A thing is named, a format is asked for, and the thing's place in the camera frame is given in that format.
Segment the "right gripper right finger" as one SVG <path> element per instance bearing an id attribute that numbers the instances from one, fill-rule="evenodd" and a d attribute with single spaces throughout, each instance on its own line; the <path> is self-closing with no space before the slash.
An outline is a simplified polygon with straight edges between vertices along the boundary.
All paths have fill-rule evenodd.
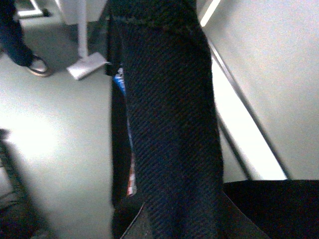
<path id="1" fill-rule="evenodd" d="M 121 213 L 125 216 L 126 226 L 121 239 L 154 239 L 148 212 L 144 203 L 141 205 L 123 205 Z"/>

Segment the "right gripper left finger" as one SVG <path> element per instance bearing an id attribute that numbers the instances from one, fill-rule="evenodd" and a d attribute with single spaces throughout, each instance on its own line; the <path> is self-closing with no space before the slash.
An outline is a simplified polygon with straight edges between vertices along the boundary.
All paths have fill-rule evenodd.
<path id="1" fill-rule="evenodd" d="M 0 130 L 0 187 L 5 179 L 8 191 L 0 194 L 0 237 L 2 239 L 48 239 L 50 232 L 39 221 L 27 189 L 14 165 L 5 139 L 7 130 Z"/>

